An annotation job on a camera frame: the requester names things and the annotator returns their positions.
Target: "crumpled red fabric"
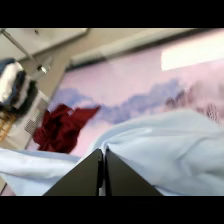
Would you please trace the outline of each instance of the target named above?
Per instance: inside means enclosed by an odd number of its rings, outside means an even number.
[[[60,104],[53,112],[46,111],[42,126],[33,135],[34,142],[40,145],[38,150],[70,153],[77,144],[80,130],[99,109],[100,106],[93,109],[77,108],[74,111]]]

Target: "beige floor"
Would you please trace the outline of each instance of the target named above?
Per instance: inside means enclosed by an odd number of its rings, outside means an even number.
[[[40,53],[35,57],[39,61],[43,61],[48,56],[53,56],[53,66],[49,73],[39,80],[39,88],[47,95],[51,96],[57,87],[64,69],[72,56],[84,53],[91,49],[110,44],[123,38],[135,35],[148,29],[149,32],[155,33],[155,28],[91,28],[89,33],[77,40],[71,40],[63,45],[57,46],[46,52]],[[36,65],[30,60],[21,61],[28,74],[30,74]],[[14,147],[3,142],[0,147],[13,149]],[[4,186],[4,181],[0,179],[0,191]]]

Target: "red cloth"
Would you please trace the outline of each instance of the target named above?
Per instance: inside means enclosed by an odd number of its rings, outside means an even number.
[[[92,118],[100,106],[94,109],[77,108],[72,110],[60,104],[52,113],[46,111],[42,126],[34,133],[34,142],[40,145],[38,150],[70,153],[77,144],[80,130]]]

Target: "white cabinet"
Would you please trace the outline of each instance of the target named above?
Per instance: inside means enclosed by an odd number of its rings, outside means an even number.
[[[46,50],[86,32],[87,28],[7,28],[6,31],[30,54]],[[26,56],[0,34],[0,59]]]

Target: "metal rod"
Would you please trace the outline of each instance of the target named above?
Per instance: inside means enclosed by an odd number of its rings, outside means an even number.
[[[34,61],[37,65],[39,64],[38,61],[28,53],[9,33],[2,29],[0,31],[11,43],[13,43],[18,49],[20,49],[30,60]]]

